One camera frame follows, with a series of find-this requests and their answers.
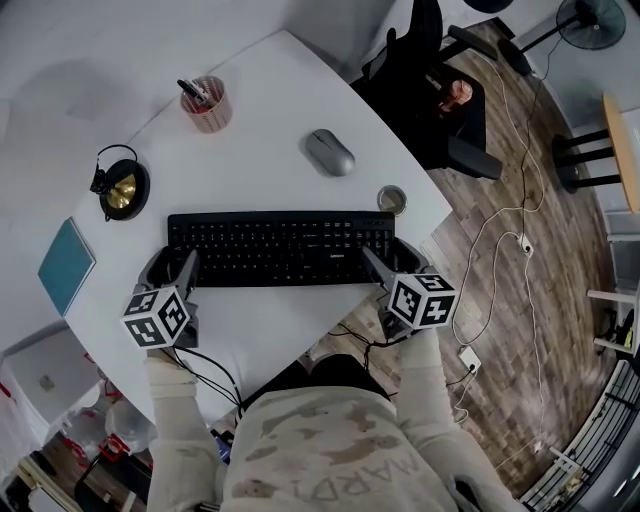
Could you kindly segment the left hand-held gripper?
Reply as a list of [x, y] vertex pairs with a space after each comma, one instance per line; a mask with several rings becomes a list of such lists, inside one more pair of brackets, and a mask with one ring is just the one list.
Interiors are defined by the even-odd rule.
[[121, 324], [141, 350], [170, 347], [194, 349], [199, 346], [198, 306], [187, 301], [196, 288], [200, 257], [192, 250], [176, 279], [169, 282], [171, 256], [163, 247], [148, 261], [138, 276], [137, 290], [131, 295], [121, 314]]

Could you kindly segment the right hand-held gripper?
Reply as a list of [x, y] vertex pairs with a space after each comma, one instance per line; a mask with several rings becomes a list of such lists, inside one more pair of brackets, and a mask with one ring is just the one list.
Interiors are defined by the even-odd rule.
[[417, 331], [448, 325], [458, 291], [441, 275], [424, 273], [429, 261], [401, 238], [393, 241], [393, 255], [395, 270], [408, 274], [396, 273], [369, 247], [362, 248], [367, 274], [388, 292], [378, 311], [386, 340], [396, 341]]

